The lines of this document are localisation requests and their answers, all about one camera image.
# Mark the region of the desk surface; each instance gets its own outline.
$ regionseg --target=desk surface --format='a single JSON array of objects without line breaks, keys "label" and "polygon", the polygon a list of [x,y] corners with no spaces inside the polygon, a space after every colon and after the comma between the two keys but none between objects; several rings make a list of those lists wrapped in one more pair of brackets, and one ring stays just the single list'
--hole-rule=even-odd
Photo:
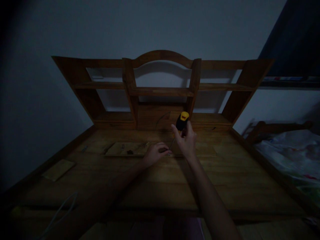
[{"label": "desk surface", "polygon": [[[268,173],[226,132],[198,132],[198,142],[206,142],[217,152],[200,162],[232,214],[304,215],[305,212]],[[60,206],[78,191],[77,204],[100,186],[133,166],[137,157],[105,157],[114,142],[170,142],[170,132],[97,130],[66,160],[76,162],[57,182],[41,178],[22,196],[22,203]],[[143,172],[125,191],[119,210],[171,209],[199,213],[193,176],[183,158],[164,157]]]}]

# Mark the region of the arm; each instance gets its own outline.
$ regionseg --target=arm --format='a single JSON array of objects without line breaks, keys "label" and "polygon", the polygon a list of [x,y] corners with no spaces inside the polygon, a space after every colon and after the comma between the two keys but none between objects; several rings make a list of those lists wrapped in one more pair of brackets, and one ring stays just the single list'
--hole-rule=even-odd
[{"label": "arm", "polygon": [[192,130],[190,121],[187,123],[185,137],[180,136],[174,125],[171,126],[177,144],[194,175],[200,206],[212,239],[241,239],[228,210],[196,156],[197,134]]},{"label": "arm", "polygon": [[108,212],[110,205],[132,180],[161,157],[171,153],[169,150],[159,153],[160,148],[169,149],[162,142],[150,146],[140,162],[111,180],[67,215],[49,232],[46,239],[79,239]]}]

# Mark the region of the white cable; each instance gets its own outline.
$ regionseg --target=white cable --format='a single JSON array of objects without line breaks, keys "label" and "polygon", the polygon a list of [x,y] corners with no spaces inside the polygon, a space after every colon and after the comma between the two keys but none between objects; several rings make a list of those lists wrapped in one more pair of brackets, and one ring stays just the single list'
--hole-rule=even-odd
[{"label": "white cable", "polygon": [[[60,210],[62,209],[62,207],[63,207],[63,206],[66,204],[66,202],[67,202],[71,197],[73,197],[73,196],[74,196],[73,202],[72,202],[69,210],[67,211],[67,213],[66,213],[65,215],[63,215],[63,217],[60,218],[59,221],[57,221],[53,226],[51,226],[51,225],[53,224],[54,220],[56,219],[58,213],[59,213]],[[75,204],[75,202],[76,202],[77,196],[78,196],[78,192],[74,192],[72,195],[70,195],[70,196],[63,202],[63,204],[60,206],[60,208],[59,208],[59,209],[57,210],[57,212],[54,214],[54,216],[53,216],[51,222],[49,223],[49,225],[47,226],[46,230],[44,230],[43,234],[42,234],[40,237],[38,237],[37,239],[42,239],[42,238],[49,232],[50,229],[54,228],[59,222],[61,222],[61,221],[72,211],[72,209],[73,209],[73,207],[74,207],[74,204]]]}]

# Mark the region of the hand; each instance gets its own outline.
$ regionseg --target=hand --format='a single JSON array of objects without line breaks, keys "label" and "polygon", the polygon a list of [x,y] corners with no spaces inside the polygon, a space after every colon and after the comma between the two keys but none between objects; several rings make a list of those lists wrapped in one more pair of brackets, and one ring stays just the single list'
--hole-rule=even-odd
[{"label": "hand", "polygon": [[175,125],[171,125],[172,131],[176,137],[177,144],[184,155],[184,157],[187,160],[192,160],[196,158],[196,139],[197,134],[192,130],[191,122],[187,122],[187,132],[184,133],[185,136],[183,136],[183,132],[179,134],[178,129]]},{"label": "hand", "polygon": [[[166,151],[160,153],[159,149],[165,148]],[[145,163],[146,167],[150,167],[152,164],[156,163],[160,158],[164,157],[165,155],[172,153],[169,150],[169,147],[164,144],[163,142],[159,142],[157,144],[151,145],[148,148],[146,155],[143,157],[142,161]]]}]

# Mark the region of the person's left hand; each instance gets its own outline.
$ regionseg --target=person's left hand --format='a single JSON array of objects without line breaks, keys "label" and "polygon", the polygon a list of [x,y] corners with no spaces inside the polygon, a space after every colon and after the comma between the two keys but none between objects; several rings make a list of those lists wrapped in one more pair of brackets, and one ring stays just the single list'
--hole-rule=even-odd
[{"label": "person's left hand", "polygon": [[[160,153],[159,149],[165,148],[166,151]],[[152,164],[156,163],[160,158],[164,157],[165,155],[172,153],[170,150],[168,150],[169,147],[163,143],[159,142],[154,145],[151,145],[148,148],[148,151],[146,155],[143,157],[142,161],[146,164],[146,167],[150,167]]]}]

